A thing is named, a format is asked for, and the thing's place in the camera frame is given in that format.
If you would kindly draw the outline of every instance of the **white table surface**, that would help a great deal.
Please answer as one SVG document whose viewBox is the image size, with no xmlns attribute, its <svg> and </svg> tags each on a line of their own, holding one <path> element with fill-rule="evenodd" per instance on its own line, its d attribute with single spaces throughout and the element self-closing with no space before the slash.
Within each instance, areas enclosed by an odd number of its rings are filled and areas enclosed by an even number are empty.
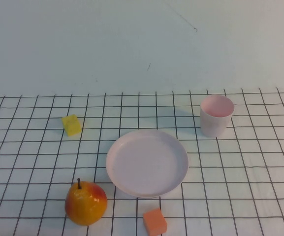
<svg viewBox="0 0 284 236">
<path fill-rule="evenodd" d="M 200 132 L 207 93 L 236 105 L 218 139 Z M 68 137 L 61 117 L 76 114 Z M 106 154 L 138 128 L 178 138 L 189 157 L 184 182 L 156 199 L 136 199 L 111 183 Z M 106 192 L 104 217 L 89 227 L 66 218 L 77 178 Z M 170 94 L 0 97 L 0 236 L 145 236 L 142 214 L 161 207 L 165 236 L 284 236 L 284 89 Z"/>
</svg>

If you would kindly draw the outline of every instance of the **orange sponge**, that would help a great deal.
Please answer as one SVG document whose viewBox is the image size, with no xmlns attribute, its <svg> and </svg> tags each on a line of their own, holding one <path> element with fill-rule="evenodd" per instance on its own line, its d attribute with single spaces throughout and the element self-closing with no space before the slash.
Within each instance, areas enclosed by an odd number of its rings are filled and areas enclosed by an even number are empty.
<svg viewBox="0 0 284 236">
<path fill-rule="evenodd" d="M 149 236 L 157 236 L 167 231 L 167 222 L 160 208 L 144 213 L 143 221 Z"/>
</svg>

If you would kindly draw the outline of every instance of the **yellow sponge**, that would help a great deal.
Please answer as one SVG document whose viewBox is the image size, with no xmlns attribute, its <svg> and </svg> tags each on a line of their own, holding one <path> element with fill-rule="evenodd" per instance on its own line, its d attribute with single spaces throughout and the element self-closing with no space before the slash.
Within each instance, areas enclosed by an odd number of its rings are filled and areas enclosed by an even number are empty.
<svg viewBox="0 0 284 236">
<path fill-rule="evenodd" d="M 62 123 L 68 136 L 77 134 L 82 130 L 76 115 L 62 117 Z"/>
</svg>

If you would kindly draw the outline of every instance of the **fake fruit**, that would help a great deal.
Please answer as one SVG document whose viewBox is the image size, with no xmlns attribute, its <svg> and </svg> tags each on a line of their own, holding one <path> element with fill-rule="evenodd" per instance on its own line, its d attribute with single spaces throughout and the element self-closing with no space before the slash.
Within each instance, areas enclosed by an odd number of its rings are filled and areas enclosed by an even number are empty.
<svg viewBox="0 0 284 236">
<path fill-rule="evenodd" d="M 65 211 L 75 224 L 91 225 L 103 216 L 106 209 L 107 196 L 100 186 L 79 178 L 72 184 L 65 200 Z"/>
<path fill-rule="evenodd" d="M 79 123 L 76 115 L 62 117 L 62 123 L 64 126 L 64 130 L 68 136 L 78 134 L 82 131 L 81 124 Z"/>
</svg>

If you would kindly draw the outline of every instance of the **plastic cup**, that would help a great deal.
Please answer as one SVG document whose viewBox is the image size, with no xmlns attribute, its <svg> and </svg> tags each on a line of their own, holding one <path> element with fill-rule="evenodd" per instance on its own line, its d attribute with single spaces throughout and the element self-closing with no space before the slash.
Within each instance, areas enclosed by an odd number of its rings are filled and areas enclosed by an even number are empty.
<svg viewBox="0 0 284 236">
<path fill-rule="evenodd" d="M 225 131 L 235 105 L 221 95 L 209 95 L 201 103 L 201 131 L 207 137 L 217 137 Z"/>
</svg>

